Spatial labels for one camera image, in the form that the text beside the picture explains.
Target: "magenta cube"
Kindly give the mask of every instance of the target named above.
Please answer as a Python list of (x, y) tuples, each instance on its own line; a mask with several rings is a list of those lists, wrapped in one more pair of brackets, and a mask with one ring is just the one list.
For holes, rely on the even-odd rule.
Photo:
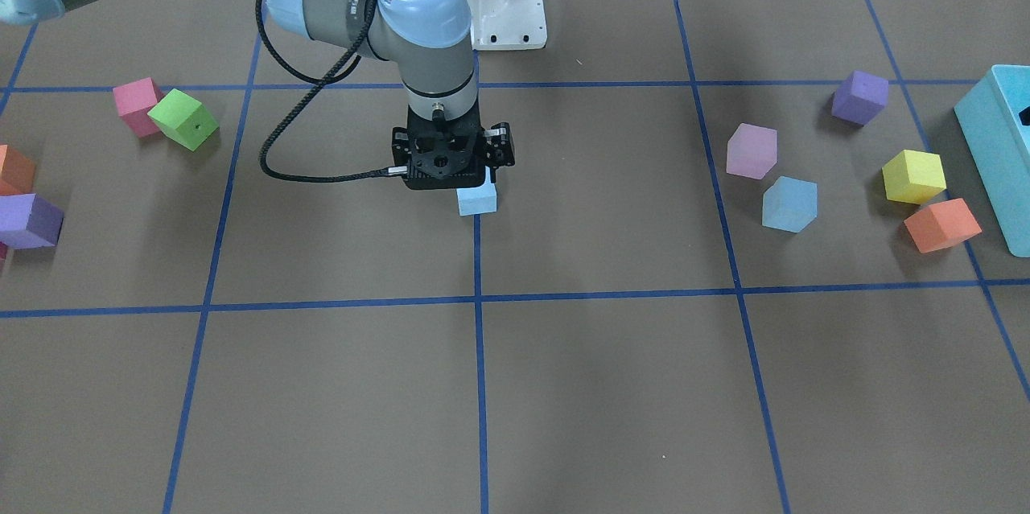
[(726, 172), (761, 180), (776, 166), (776, 130), (743, 123), (726, 148)]
[(39, 195), (0, 197), (0, 243), (11, 248), (55, 246), (64, 212)]
[(890, 82), (886, 79), (854, 70), (833, 94), (830, 113), (836, 117), (865, 126), (887, 107)]
[(127, 82), (114, 89), (114, 105), (118, 115), (140, 138), (161, 132), (147, 112), (161, 102), (165, 95), (151, 78)]

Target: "light blue box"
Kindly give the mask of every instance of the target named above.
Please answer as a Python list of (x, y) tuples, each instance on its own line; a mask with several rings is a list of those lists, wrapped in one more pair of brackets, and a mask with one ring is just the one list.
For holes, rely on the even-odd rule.
[(1030, 256), (1030, 67), (993, 66), (955, 106), (1008, 251)]
[(493, 171), (487, 169), (486, 181), (476, 189), (457, 190), (457, 213), (461, 216), (486, 214), (497, 210), (497, 187), (491, 181)]
[(762, 226), (800, 233), (819, 215), (819, 187), (814, 181), (781, 176), (762, 196)]

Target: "purple cube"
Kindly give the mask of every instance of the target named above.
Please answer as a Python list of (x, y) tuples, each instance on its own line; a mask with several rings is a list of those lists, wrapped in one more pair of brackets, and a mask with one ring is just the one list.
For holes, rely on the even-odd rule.
[(0, 242), (11, 248), (58, 244), (64, 212), (39, 195), (0, 197)]
[(743, 123), (726, 147), (726, 172), (761, 180), (776, 166), (776, 130)]
[(833, 95), (836, 117), (865, 126), (887, 107), (889, 82), (879, 76), (854, 70)]

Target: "red-orange cube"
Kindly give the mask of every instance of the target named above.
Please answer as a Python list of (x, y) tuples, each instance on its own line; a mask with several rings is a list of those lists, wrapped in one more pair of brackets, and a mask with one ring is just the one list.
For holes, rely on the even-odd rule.
[(982, 232), (963, 199), (931, 204), (906, 218), (904, 226), (923, 253), (955, 246)]
[(28, 195), (36, 179), (36, 165), (7, 144), (0, 146), (0, 197)]

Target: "teal bin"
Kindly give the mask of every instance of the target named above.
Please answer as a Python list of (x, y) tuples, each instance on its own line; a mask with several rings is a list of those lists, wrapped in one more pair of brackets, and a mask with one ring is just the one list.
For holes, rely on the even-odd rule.
[[(994, 66), (955, 106), (1008, 250), (1030, 256), (1030, 67)], [(1024, 112), (1028, 119), (1030, 112)]]

